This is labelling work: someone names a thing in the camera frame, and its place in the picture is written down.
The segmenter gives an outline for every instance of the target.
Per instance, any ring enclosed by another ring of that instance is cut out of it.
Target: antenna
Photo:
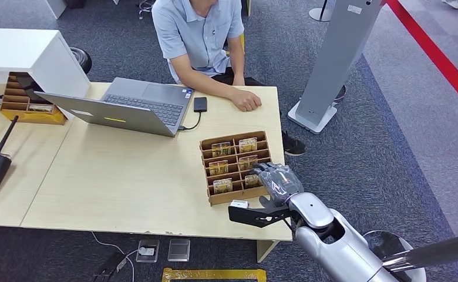
[[[6,131],[6,133],[4,134],[4,137],[2,138],[2,140],[0,142],[0,154],[1,154],[2,148],[4,147],[4,144],[6,143],[6,140],[8,140],[9,134],[13,130],[13,127],[15,126],[15,123],[16,123],[17,120],[18,120],[18,116],[15,116],[13,118],[13,120],[11,121],[11,124],[8,127],[8,131]]]

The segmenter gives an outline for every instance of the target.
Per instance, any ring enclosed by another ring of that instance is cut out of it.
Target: yellow sticker
[[[111,120],[111,121],[114,121],[114,122],[125,122],[125,120],[123,120],[123,119],[112,119],[110,117],[105,117],[105,119]]]

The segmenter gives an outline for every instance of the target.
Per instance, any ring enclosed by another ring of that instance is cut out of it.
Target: black pole
[[[324,10],[326,10],[326,3],[328,3],[328,0],[324,0],[324,5],[322,6],[321,10],[321,16],[319,17],[319,20],[322,21],[322,14],[324,14]]]
[[[6,133],[4,134],[4,137],[2,138],[2,140],[0,142],[0,154],[1,154],[2,148],[4,147],[4,144],[6,143],[6,140],[8,140],[9,134],[13,130],[13,127],[15,126],[15,123],[16,123],[17,120],[18,120],[18,116],[15,116],[13,118],[13,120],[11,121],[11,124],[8,127],[8,131],[6,131]]]
[[[458,237],[394,254],[383,259],[383,266],[393,272],[438,266],[458,261]]]

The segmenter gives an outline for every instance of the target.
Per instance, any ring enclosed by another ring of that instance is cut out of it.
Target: man's arm
[[[241,46],[241,40],[239,37],[228,38],[227,43],[229,44],[229,57],[231,59],[231,67],[234,72],[233,85],[245,85],[244,84],[244,51]]]
[[[231,59],[231,67],[234,72],[233,85],[244,84],[244,51],[241,46],[240,36],[244,32],[243,20],[241,19],[241,1],[235,1],[233,10],[233,19],[231,27],[227,35],[227,43],[229,45],[229,57]]]
[[[170,59],[176,74],[183,84],[200,92],[229,99],[243,112],[249,112],[261,106],[260,98],[250,91],[240,90],[218,82],[191,67],[187,54]]]

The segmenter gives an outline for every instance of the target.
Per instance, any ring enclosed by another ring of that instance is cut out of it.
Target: wooden table
[[[0,95],[4,88],[0,85]],[[0,114],[0,141],[10,123]],[[20,226],[70,124],[19,122],[15,125],[2,150],[3,154],[10,155],[12,163],[0,186],[0,226]]]
[[[108,87],[92,83],[87,97],[100,99]],[[265,130],[273,161],[284,163],[276,88],[244,89],[257,94],[263,106],[243,113],[227,100],[208,96],[200,125],[175,138],[80,119],[73,120],[68,133],[61,126],[17,125],[5,152],[24,147],[14,158],[12,174],[18,178],[10,176],[0,190],[0,225],[250,239],[257,241],[257,259],[262,261],[279,241],[292,240],[291,231],[283,222],[263,229],[234,223],[228,204],[210,207],[198,148],[203,139]],[[192,104],[184,126],[197,121]],[[3,120],[0,126],[8,123]],[[59,136],[65,133],[61,144]],[[249,202],[260,207],[258,199]],[[9,215],[13,219],[6,223]]]

